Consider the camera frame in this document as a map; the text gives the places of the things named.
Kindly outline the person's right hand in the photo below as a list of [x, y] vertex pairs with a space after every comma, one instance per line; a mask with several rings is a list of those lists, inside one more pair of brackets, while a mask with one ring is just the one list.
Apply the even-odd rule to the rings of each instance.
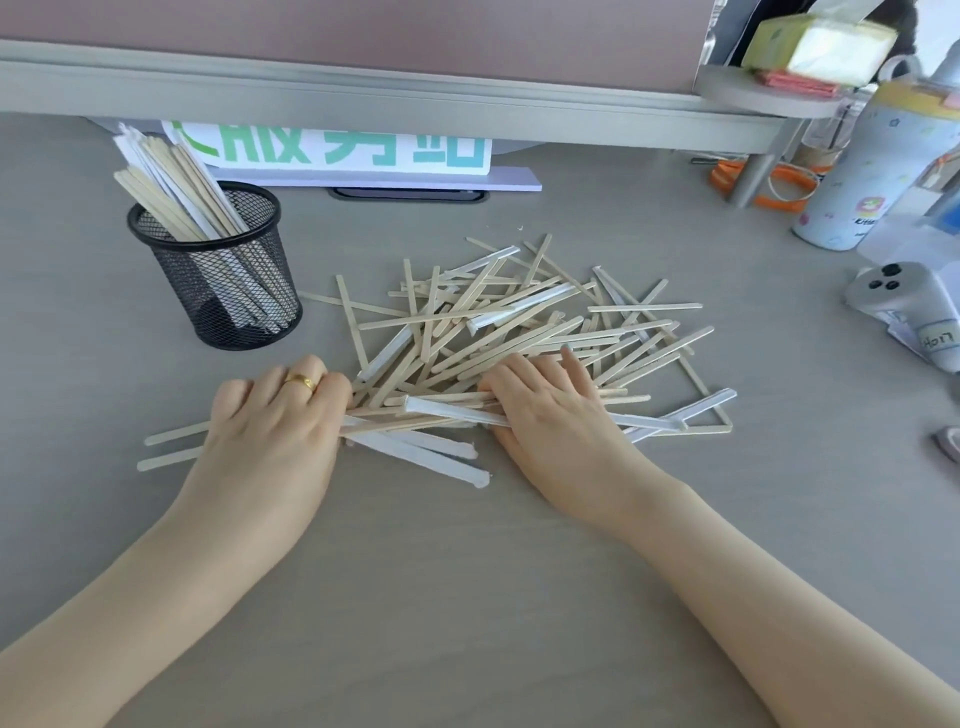
[[559, 511], [620, 535], [677, 484], [621, 432], [569, 348], [559, 361], [511, 354], [488, 371], [519, 379], [519, 444], [501, 446]]

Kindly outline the person's left hand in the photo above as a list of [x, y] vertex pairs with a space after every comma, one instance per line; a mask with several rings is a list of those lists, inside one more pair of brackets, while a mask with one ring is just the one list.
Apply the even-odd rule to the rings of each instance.
[[336, 433], [214, 434], [211, 410], [203, 453], [171, 513], [225, 532], [266, 531], [298, 538], [329, 488], [342, 423]]

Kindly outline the thin wooden stick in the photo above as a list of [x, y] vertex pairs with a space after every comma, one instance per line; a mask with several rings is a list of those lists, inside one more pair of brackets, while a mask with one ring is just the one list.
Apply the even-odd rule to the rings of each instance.
[[139, 461], [135, 467], [138, 472], [148, 472], [180, 463], [191, 462], [198, 459], [204, 450], [203, 446], [197, 446], [158, 455]]
[[184, 439], [190, 436], [207, 433], [210, 430], [210, 421], [202, 421], [191, 425], [163, 431], [147, 436], [143, 444], [146, 447], [160, 445], [166, 442]]

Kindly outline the white paper-wrapped stick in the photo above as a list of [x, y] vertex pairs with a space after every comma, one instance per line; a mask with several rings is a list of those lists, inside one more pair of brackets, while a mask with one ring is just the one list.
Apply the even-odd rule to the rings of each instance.
[[406, 443], [385, 434], [360, 433], [344, 435], [346, 440], [383, 455], [404, 460], [427, 470], [462, 480], [482, 489], [489, 486], [491, 475], [484, 469], [462, 463], [448, 455], [434, 452], [414, 443]]

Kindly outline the person's right forearm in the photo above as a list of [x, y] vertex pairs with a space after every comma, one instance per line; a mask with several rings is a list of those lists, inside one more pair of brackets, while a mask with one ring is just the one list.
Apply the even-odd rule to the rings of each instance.
[[684, 483], [592, 486], [782, 728], [960, 728], [960, 690], [813, 588]]

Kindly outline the person's left forearm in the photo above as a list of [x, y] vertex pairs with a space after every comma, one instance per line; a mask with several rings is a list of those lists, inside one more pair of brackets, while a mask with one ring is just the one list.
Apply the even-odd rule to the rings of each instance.
[[105, 728], [292, 550], [323, 494], [185, 493], [0, 653], [0, 728]]

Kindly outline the pile of wooden stir sticks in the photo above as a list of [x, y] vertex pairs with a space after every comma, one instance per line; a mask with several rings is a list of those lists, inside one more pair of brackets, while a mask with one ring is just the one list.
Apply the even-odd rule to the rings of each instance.
[[737, 394], [711, 391], [691, 365], [714, 330], [681, 330], [678, 316], [702, 304], [667, 302], [667, 278], [643, 293], [602, 266], [580, 280], [551, 258], [550, 234], [500, 249], [467, 240], [484, 255], [422, 276], [404, 260], [393, 307], [358, 301], [341, 275], [335, 296], [298, 291], [346, 318], [359, 365], [347, 440], [432, 450], [433, 431], [503, 425], [496, 395], [479, 388], [486, 373], [511, 356], [562, 363], [565, 351], [631, 443], [733, 432], [725, 407]]

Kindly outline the black mesh pen holder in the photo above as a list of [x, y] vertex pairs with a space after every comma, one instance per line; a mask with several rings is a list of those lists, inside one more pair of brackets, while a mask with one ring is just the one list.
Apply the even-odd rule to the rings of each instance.
[[256, 185], [229, 180], [220, 187], [246, 232], [177, 242], [140, 203], [126, 213], [126, 226], [151, 250], [202, 343], [256, 350], [291, 334], [304, 316], [279, 231], [282, 206]]

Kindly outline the bundle of sticks in holder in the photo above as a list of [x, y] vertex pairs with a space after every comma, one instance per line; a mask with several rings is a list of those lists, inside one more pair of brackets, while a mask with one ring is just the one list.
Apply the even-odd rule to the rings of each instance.
[[176, 242], [234, 237], [248, 231], [207, 166], [184, 142], [117, 125], [113, 141], [126, 161], [114, 174]]

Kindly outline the lavender sign base board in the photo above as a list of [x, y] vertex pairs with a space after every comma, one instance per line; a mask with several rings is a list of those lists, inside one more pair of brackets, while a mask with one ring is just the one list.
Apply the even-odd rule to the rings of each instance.
[[207, 169], [217, 181], [232, 181], [261, 188], [543, 191], [543, 184], [528, 167], [492, 166], [486, 175], [306, 171], [299, 169], [283, 171], [279, 169], [234, 169], [213, 166], [209, 166]]

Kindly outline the white sign with green letters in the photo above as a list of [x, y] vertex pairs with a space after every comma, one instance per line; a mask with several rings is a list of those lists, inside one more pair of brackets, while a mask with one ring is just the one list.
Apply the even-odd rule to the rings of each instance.
[[485, 176], [494, 141], [431, 134], [163, 121], [207, 166], [237, 171]]

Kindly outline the pink partition panel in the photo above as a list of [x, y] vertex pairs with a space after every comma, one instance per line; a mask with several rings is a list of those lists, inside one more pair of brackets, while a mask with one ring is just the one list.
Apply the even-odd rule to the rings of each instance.
[[687, 92], [714, 0], [0, 0], [0, 39]]

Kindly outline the round grey shelf with leg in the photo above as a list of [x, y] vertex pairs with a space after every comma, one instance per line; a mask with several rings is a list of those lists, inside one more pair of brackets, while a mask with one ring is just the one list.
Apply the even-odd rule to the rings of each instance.
[[778, 118], [782, 123], [774, 140], [751, 153], [727, 195], [738, 209], [750, 207], [770, 181], [771, 174], [784, 157], [796, 148], [813, 120], [833, 118], [844, 97], [819, 98], [761, 84], [755, 76], [738, 67], [703, 65], [699, 68], [693, 91], [709, 102]]

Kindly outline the clear glass jar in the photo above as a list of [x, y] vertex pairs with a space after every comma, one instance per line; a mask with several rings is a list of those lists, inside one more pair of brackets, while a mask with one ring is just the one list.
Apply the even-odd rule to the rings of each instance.
[[803, 133], [790, 163], [826, 176], [850, 143], [858, 117], [871, 100], [872, 92], [864, 89], [841, 97], [830, 117], [815, 119]]

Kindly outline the white handheld controller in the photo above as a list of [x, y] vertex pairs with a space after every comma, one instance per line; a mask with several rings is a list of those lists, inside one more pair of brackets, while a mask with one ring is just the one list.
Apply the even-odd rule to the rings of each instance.
[[937, 273], [920, 262], [893, 262], [858, 274], [846, 303], [906, 327], [919, 354], [948, 374], [960, 374], [960, 310]]

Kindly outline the pale blue water bottle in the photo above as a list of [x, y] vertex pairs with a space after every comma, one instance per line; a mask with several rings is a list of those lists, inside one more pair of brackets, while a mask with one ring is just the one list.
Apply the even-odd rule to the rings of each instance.
[[915, 65], [893, 78], [907, 60], [881, 67], [845, 150], [791, 227], [799, 239], [855, 249], [931, 164], [960, 146], [960, 38], [929, 76]]

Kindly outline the red flat packets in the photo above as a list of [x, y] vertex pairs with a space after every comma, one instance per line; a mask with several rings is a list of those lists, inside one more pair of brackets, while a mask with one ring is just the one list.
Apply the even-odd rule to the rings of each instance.
[[829, 99], [837, 97], [841, 91], [838, 83], [811, 79], [785, 70], [754, 70], [751, 74], [758, 84], [778, 92]]

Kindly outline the clear plastic box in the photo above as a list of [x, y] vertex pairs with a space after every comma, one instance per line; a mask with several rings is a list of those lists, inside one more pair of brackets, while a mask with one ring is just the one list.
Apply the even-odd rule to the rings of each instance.
[[888, 215], [872, 227], [856, 251], [876, 265], [919, 262], [946, 284], [960, 285], [960, 230], [943, 230], [928, 217]]

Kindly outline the yellow-green tissue pack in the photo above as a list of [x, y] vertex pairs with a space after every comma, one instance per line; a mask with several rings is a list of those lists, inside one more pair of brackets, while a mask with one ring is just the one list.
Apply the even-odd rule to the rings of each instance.
[[738, 67], [858, 88], [885, 63], [899, 32], [867, 19], [882, 0], [815, 0], [809, 11], [761, 21]]

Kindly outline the grey desk partition rail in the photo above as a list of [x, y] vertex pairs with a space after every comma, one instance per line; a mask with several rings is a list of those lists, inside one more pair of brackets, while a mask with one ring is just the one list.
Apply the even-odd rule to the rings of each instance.
[[696, 95], [0, 39], [0, 112], [776, 154], [785, 119]]

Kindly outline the orange-handled scissors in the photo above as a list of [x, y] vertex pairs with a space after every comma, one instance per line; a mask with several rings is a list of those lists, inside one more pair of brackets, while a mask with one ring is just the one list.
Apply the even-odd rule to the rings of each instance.
[[[716, 191], [730, 193], [745, 165], [746, 158], [719, 159], [707, 179]], [[799, 213], [819, 188], [821, 181], [821, 175], [806, 167], [790, 163], [776, 164], [768, 177], [765, 190], [757, 193], [753, 204], [778, 212]]]

